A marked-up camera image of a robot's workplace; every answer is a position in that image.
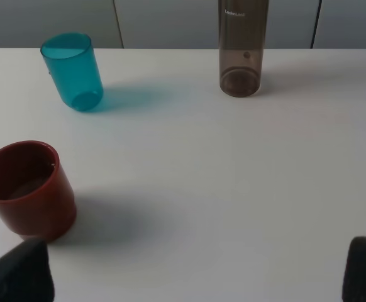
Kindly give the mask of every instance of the brown translucent bottle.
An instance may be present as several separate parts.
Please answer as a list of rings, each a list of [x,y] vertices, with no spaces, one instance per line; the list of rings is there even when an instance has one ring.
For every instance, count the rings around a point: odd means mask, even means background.
[[[219,0],[219,84],[237,98],[260,88],[269,0]]]

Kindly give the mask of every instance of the cup rim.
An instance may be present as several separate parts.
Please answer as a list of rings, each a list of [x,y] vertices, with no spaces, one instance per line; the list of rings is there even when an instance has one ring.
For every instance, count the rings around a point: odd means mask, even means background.
[[[88,44],[88,46],[84,49],[84,51],[83,52],[80,52],[79,54],[77,54],[77,55],[73,55],[72,57],[67,57],[67,58],[51,58],[51,57],[48,57],[47,55],[45,55],[44,53],[43,53],[43,47],[50,41],[50,40],[52,40],[52,39],[54,39],[54,38],[57,38],[57,37],[60,37],[60,36],[64,36],[64,35],[69,35],[69,34],[73,34],[73,35],[75,35],[75,34],[77,34],[77,35],[83,35],[83,36],[85,36],[85,37],[87,37],[88,38],[88,40],[89,40],[89,44]],[[76,57],[78,57],[78,56],[80,56],[80,55],[83,55],[84,53],[86,53],[90,48],[92,47],[92,39],[90,38],[90,36],[89,35],[87,35],[86,33],[80,33],[80,32],[78,32],[78,31],[70,31],[70,32],[68,32],[68,33],[61,33],[61,34],[59,34],[59,35],[55,35],[55,36],[53,36],[53,37],[51,37],[51,38],[49,38],[49,39],[47,39],[46,41],[44,41],[43,43],[42,43],[42,45],[41,45],[41,47],[40,47],[40,53],[42,54],[42,56],[44,57],[44,58],[46,58],[46,59],[49,59],[49,60],[67,60],[67,59],[72,59],[72,58],[76,58]]]
[[[54,170],[52,172],[52,174],[50,175],[50,177],[45,181],[44,184],[42,184],[40,187],[38,187],[37,189],[35,189],[34,191],[32,191],[31,193],[21,196],[19,198],[15,198],[15,199],[6,199],[6,200],[1,200],[0,199],[0,204],[8,204],[8,203],[19,203],[22,201],[26,201],[29,200],[30,198],[35,197],[37,194],[39,194],[40,191],[44,190],[47,186],[49,186],[49,184],[53,181],[53,179],[56,177],[56,175],[58,174],[58,171],[60,170],[60,157],[58,156],[57,151],[48,143],[44,143],[44,142],[40,142],[37,140],[25,140],[22,142],[16,142],[16,143],[11,143],[3,148],[0,149],[0,154],[4,151],[7,151],[11,148],[14,147],[18,147],[21,145],[35,145],[35,146],[43,146],[46,149],[48,149],[52,155],[54,156],[55,159],[55,167]]]

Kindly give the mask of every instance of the white table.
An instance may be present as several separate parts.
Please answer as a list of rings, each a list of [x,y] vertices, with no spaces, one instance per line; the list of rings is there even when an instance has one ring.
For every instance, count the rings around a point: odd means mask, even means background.
[[[104,104],[78,113],[38,49],[0,49],[0,147],[50,143],[77,197],[56,301],[341,301],[366,235],[366,50],[268,50],[248,99],[219,90],[215,50],[96,56]],[[0,221],[0,255],[19,242]]]

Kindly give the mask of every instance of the cup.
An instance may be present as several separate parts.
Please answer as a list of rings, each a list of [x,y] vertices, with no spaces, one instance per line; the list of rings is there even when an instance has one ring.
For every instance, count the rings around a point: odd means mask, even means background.
[[[40,52],[67,106],[86,111],[101,101],[101,76],[89,36],[63,33],[47,40]]]
[[[74,193],[53,147],[27,141],[0,149],[0,217],[11,231],[51,242],[76,215]]]

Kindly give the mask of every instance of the red cup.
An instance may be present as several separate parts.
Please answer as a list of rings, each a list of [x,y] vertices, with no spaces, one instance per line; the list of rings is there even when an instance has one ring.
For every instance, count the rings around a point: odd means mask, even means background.
[[[74,193],[53,147],[28,141],[0,149],[0,217],[11,231],[51,242],[76,216]]]

